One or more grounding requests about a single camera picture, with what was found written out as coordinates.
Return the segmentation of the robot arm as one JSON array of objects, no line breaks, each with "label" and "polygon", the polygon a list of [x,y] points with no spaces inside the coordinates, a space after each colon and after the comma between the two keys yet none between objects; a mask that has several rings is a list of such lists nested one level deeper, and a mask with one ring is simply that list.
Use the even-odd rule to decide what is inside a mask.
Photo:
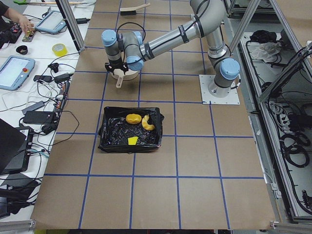
[{"label": "robot arm", "polygon": [[108,57],[105,69],[110,73],[116,69],[124,73],[139,71],[144,62],[195,38],[205,38],[209,47],[208,58],[216,72],[208,91],[214,97],[226,97],[238,77],[240,65],[231,58],[231,51],[222,35],[225,6],[221,0],[192,0],[190,6],[194,15],[189,22],[150,42],[144,42],[139,31],[124,34],[114,30],[103,31],[101,39]]}]

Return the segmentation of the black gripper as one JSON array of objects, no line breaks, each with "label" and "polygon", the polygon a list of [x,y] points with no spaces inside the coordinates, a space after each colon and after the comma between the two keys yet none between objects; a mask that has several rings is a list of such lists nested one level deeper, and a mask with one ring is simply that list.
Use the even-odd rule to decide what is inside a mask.
[{"label": "black gripper", "polygon": [[113,73],[113,75],[115,74],[114,71],[116,69],[120,69],[123,71],[124,74],[126,74],[126,72],[128,71],[128,65],[127,63],[119,63],[119,64],[110,64],[110,63],[105,63],[105,69],[110,72]]}]

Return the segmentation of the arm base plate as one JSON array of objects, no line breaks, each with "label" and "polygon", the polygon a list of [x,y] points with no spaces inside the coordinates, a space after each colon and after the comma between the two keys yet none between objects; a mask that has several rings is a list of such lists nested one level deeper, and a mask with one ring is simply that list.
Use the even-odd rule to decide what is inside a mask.
[{"label": "arm base plate", "polygon": [[236,84],[220,88],[215,84],[215,75],[199,75],[201,98],[203,104],[240,105]]}]

